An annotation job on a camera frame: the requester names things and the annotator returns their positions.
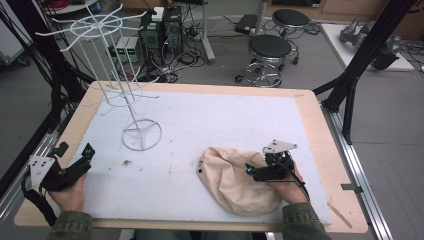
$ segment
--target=black strap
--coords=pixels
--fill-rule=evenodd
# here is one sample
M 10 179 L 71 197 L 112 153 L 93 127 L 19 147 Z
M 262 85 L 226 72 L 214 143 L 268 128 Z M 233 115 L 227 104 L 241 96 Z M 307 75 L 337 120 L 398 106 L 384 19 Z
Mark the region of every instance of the black strap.
M 56 222 L 56 215 L 53 212 L 53 208 L 49 205 L 47 200 L 40 196 L 40 194 L 34 189 L 28 190 L 24 193 L 24 197 L 34 203 L 35 206 L 40 210 L 44 215 L 44 218 L 49 223 L 50 226 L 53 226 Z

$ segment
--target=wall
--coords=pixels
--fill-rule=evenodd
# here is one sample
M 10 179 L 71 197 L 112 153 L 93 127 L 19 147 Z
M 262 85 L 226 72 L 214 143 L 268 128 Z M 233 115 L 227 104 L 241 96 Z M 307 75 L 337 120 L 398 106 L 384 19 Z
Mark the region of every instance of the wall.
M 321 0 L 318 8 L 307 7 L 287 7 L 281 5 L 272 5 L 268 3 L 266 16 L 272 16 L 272 13 L 278 9 L 295 9 L 312 20 L 334 20 L 334 21 L 352 21 L 359 17 L 361 21 L 375 20 L 382 11 L 388 0 Z

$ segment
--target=metal rail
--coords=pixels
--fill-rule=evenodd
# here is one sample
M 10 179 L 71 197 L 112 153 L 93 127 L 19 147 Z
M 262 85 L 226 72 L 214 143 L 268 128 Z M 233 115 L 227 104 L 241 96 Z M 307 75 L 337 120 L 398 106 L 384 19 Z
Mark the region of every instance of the metal rail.
M 374 233 L 380 240 L 392 240 L 393 237 L 390 233 L 390 229 L 386 224 L 383 213 L 378 206 L 377 200 L 374 197 L 371 186 L 368 182 L 365 172 L 362 168 L 361 162 L 359 161 L 358 155 L 355 152 L 353 145 L 350 145 L 346 138 L 343 136 L 343 120 L 339 113 L 330 112 L 327 109 L 323 109 L 328 114 L 334 127 L 334 131 L 340 141 L 340 146 L 343 149 L 346 164 L 349 166 L 350 174 L 354 180 L 355 186 L 360 187 L 362 191 L 359 194 L 363 206 L 368 214 L 369 221 L 372 224 Z

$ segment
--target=stool seat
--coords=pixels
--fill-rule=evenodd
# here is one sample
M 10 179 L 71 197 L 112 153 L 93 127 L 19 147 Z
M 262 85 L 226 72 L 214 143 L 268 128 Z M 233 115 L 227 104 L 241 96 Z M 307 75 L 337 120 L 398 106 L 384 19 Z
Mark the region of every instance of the stool seat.
M 280 9 L 272 14 L 272 21 L 282 27 L 300 28 L 309 23 L 309 18 L 295 10 Z
M 291 51 L 290 43 L 274 35 L 258 35 L 249 42 L 249 51 L 258 59 L 283 59 Z

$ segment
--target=white paper surface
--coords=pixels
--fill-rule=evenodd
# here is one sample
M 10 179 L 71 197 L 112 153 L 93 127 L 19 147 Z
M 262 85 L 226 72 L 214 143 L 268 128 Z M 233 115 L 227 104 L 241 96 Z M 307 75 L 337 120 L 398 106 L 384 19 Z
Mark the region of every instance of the white paper surface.
M 304 177 L 318 216 L 323 223 L 331 224 L 294 99 L 143 93 L 159 96 L 141 98 L 133 105 L 137 119 L 148 118 L 161 125 L 163 137 L 157 146 L 141 152 L 126 148 L 121 135 L 132 122 L 129 110 L 111 110 L 103 102 L 73 159 L 80 158 L 87 143 L 96 151 L 85 184 L 84 206 L 94 218 L 281 223 L 281 209 L 258 217 L 226 212 L 196 173 L 207 147 L 261 152 L 273 139 L 278 139 L 298 145 L 290 153 Z

